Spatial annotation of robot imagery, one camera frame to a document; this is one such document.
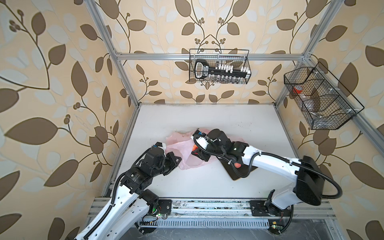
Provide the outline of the pink plastic bag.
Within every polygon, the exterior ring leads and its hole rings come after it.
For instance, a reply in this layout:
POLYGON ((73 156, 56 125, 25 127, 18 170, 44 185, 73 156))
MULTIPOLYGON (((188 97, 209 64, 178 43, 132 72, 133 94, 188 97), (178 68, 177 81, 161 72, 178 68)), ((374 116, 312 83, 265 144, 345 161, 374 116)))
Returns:
POLYGON ((173 132, 166 138, 166 153, 173 152, 175 156, 182 158, 179 164, 181 170, 195 169, 219 161, 216 157, 212 156, 208 162, 205 162, 191 154, 195 145, 192 139, 194 132, 195 130, 183 134, 173 132))

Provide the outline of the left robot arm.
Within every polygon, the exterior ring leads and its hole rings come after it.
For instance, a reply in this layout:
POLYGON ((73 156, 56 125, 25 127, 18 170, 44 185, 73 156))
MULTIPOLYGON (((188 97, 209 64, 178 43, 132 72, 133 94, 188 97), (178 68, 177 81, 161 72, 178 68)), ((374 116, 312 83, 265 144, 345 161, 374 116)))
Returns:
POLYGON ((173 152, 166 153, 165 149, 165 144, 156 143, 117 177, 108 203, 78 233, 77 240, 119 240, 142 218, 156 213, 159 197, 148 190, 148 186, 154 177, 169 175, 182 161, 181 157, 173 152))

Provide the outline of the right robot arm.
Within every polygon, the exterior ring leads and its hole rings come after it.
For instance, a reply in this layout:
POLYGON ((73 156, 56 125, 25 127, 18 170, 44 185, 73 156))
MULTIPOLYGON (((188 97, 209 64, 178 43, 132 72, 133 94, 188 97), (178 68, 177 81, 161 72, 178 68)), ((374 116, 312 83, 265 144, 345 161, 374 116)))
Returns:
POLYGON ((280 216, 285 210, 292 211, 296 204, 319 206, 323 199, 334 200, 343 195, 341 186, 324 174, 311 157, 281 157, 244 142, 231 141, 219 129, 207 134, 196 130, 192 140, 193 156, 205 162, 216 157, 238 178, 247 178, 253 169, 261 168, 288 180, 283 188, 271 190, 266 201, 257 207, 262 214, 280 216))

